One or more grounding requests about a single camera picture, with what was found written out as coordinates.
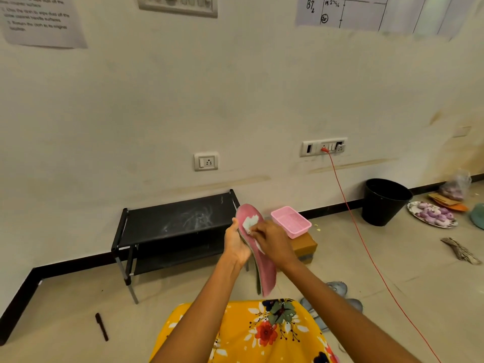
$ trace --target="tiled floor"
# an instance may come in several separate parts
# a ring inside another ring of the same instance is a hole
[[[474,184],[469,205],[484,202],[484,183]],[[453,237],[484,260],[484,231],[466,215],[453,230],[424,224],[403,209],[385,227],[366,224],[354,211],[361,233],[392,292],[444,363],[484,361],[484,265],[458,261],[439,241]],[[318,250],[311,270],[324,281],[344,281],[348,296],[364,313],[423,362],[436,362],[406,320],[373,268],[349,213],[312,219]],[[17,324],[0,361],[142,362],[170,312],[193,301],[214,268],[216,258],[136,277],[140,299],[134,305],[116,265],[45,280]],[[299,299],[283,275],[269,297]],[[233,300],[258,299],[252,267],[237,280]],[[109,335],[104,342],[94,315],[100,312]],[[343,363],[336,338],[326,334]]]

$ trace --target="white wall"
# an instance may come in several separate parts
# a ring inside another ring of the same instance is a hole
[[[123,207],[230,188],[265,214],[341,202],[303,140],[349,138],[336,159],[349,199],[374,176],[484,172],[483,130],[450,139],[459,122],[482,128],[482,4],[449,42],[295,27],[296,0],[219,0],[215,20],[75,3],[87,50],[0,39],[0,246],[17,255],[0,268],[18,275],[2,278],[0,312],[26,264],[107,252]],[[456,160],[436,160],[444,145]],[[220,170],[193,171],[205,150]]]

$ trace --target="black pen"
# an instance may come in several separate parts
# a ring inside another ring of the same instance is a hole
[[[109,338],[107,337],[106,329],[104,328],[103,320],[101,320],[101,315],[99,313],[96,313],[96,322],[101,327],[101,331],[103,332],[103,335],[104,335],[104,340],[108,341]]]

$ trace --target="slipper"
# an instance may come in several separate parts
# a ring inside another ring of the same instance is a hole
[[[343,283],[343,282],[329,282],[329,283],[326,283],[326,285],[328,287],[330,287],[332,290],[335,291],[335,293],[337,295],[339,295],[340,297],[345,297],[346,293],[348,293],[348,286]],[[299,301],[299,303],[306,309],[306,311],[308,311],[309,313],[311,313],[311,311],[313,310],[313,307],[312,305],[308,302],[307,299],[303,298]]]
[[[363,312],[363,305],[361,304],[361,302],[357,299],[353,299],[353,298],[349,298],[349,299],[346,299],[346,301],[352,305],[353,307],[355,307],[358,311],[360,312]],[[316,324],[318,325],[319,329],[321,330],[321,332],[324,332],[324,331],[328,331],[329,328],[328,326],[326,326],[326,324],[324,323],[323,319],[321,317],[316,317],[314,319],[314,321],[316,322]]]

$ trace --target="switch board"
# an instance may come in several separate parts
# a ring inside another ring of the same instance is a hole
[[[218,17],[218,0],[138,0],[142,10]]]

